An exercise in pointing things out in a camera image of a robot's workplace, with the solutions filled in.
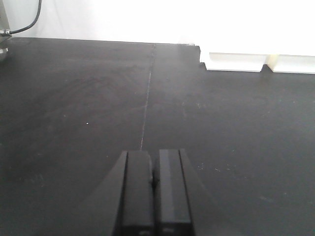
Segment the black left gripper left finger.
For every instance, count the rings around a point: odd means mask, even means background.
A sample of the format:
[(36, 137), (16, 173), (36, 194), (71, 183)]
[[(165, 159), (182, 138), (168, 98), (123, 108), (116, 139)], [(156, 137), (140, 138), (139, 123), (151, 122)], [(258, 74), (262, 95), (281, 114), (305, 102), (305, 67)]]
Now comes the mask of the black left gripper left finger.
[(123, 152), (84, 203), (83, 236), (154, 235), (152, 165), (146, 151)]

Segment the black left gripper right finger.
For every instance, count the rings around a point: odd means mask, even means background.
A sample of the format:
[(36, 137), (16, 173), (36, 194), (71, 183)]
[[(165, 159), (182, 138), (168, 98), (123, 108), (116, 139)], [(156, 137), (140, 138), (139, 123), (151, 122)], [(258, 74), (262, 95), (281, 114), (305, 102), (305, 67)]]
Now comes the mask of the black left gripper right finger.
[(217, 210), (184, 150), (161, 149), (155, 177), (157, 235), (217, 234)]

